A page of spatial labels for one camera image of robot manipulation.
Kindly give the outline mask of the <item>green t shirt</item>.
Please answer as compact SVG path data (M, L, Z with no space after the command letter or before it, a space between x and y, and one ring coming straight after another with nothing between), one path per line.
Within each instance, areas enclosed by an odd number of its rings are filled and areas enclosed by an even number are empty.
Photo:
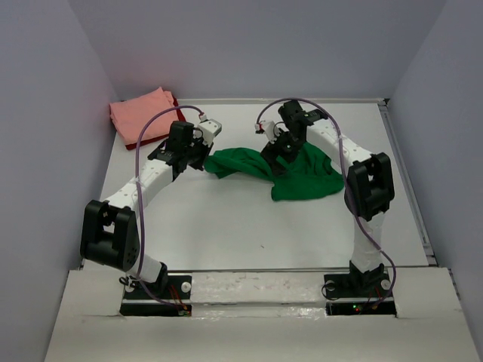
M205 170L219 179L243 173L272 183L273 201L308 201L337 194L344 189L343 177L320 149L305 144L292 163L281 160L286 172L275 175L260 152L249 148L221 149L210 155Z

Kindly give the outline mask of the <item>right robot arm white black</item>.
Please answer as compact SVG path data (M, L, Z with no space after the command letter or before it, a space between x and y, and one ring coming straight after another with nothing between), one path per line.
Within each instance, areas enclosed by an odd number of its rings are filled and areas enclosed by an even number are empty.
M271 171L286 173L284 162L295 161L304 145L325 153L341 172L344 202L354 220L353 251L345 274L325 275L321 292L330 302L366 298L380 304L392 297L397 278L394 262L381 247L386 212L395 197L392 164L384 153L374 153L345 136L334 116L320 105L311 111L302 98L282 98L270 103L278 107L281 122L258 115L255 131L268 139L261 152Z

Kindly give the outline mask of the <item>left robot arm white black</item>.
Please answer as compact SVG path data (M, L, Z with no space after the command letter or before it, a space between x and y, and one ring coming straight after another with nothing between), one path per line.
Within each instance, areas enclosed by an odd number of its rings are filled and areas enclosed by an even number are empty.
M208 119L194 125L175 121L138 173L105 201L90 201L84 211L80 254L134 277L147 296L162 296L168 268L146 255L138 222L145 206L187 168L202 170L222 125Z

